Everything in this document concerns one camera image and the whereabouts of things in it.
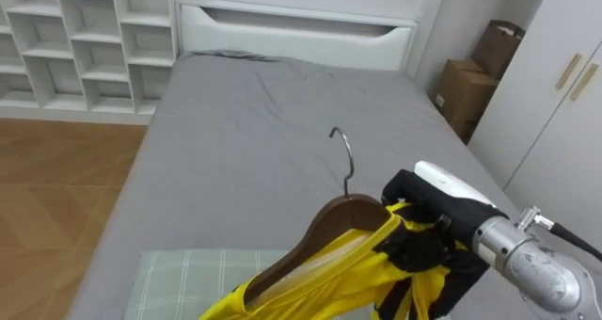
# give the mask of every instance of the white shelving unit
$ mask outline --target white shelving unit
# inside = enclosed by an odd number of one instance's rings
[[[176,57],[173,0],[0,5],[0,118],[150,121]]]

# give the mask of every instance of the clothing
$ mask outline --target clothing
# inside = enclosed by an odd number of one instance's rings
[[[448,295],[446,283],[455,277],[452,268],[440,265],[452,248],[440,242],[434,224],[404,220],[401,211],[409,206],[389,206],[390,217],[376,232],[341,235],[257,300],[244,303],[251,279],[199,319],[329,319],[371,303],[374,319],[405,319],[408,313],[430,319],[430,309]]]
[[[424,222],[428,217],[417,205],[396,204],[391,209],[409,230],[419,232],[435,226]],[[452,255],[440,265],[396,282],[384,297],[375,300],[372,319],[431,320],[451,312],[489,268],[460,242],[455,241],[454,247]]]

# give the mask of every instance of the white wardrobe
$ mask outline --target white wardrobe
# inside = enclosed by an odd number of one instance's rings
[[[602,248],[602,0],[544,0],[468,144],[519,209]]]

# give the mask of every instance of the metal hanger hook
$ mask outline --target metal hanger hook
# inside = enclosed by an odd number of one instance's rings
[[[343,180],[343,189],[345,192],[345,197],[349,197],[349,189],[347,186],[347,181],[354,176],[354,172],[356,171],[356,166],[354,165],[354,156],[351,154],[351,146],[349,146],[349,141],[347,141],[347,136],[341,130],[341,128],[334,126],[332,128],[332,131],[330,131],[329,137],[332,138],[332,136],[335,135],[335,132],[339,132],[339,134],[341,135],[342,140],[345,142],[345,148],[347,149],[347,155],[349,156],[349,174],[347,174],[347,176]]]

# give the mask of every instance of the yellow jersey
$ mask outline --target yellow jersey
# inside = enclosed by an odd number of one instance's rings
[[[438,265],[411,272],[393,258],[396,247],[388,244],[433,227],[402,218],[400,212],[408,205],[389,206],[389,219],[376,232],[350,230],[339,236],[246,304],[252,279],[243,283],[199,320],[330,319],[370,304],[372,319],[405,319],[407,314],[431,319],[430,308],[441,298],[452,270]]]

